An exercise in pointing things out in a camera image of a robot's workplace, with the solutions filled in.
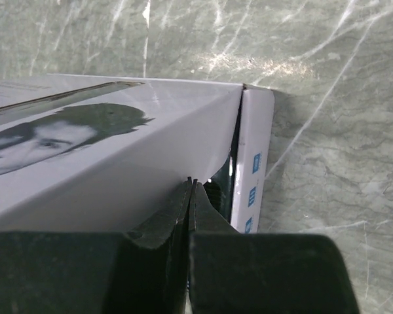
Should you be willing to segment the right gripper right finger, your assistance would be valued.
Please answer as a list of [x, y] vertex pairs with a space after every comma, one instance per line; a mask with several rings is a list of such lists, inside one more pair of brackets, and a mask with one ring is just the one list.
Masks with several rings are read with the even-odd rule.
[[358, 313], [335, 242], [320, 234], [241, 234], [200, 182], [189, 203], [194, 313]]

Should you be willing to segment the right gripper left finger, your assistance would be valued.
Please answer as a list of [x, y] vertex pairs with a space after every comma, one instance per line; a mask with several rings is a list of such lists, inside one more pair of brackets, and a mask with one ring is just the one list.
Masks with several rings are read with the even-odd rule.
[[0, 232], [0, 313], [183, 313], [192, 182], [126, 232]]

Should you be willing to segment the white box with black tray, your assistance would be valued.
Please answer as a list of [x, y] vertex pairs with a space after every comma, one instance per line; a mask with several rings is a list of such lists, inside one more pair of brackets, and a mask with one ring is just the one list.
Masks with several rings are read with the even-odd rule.
[[126, 231], [187, 178], [259, 225], [275, 97], [244, 83], [47, 74], [0, 82], [0, 231]]

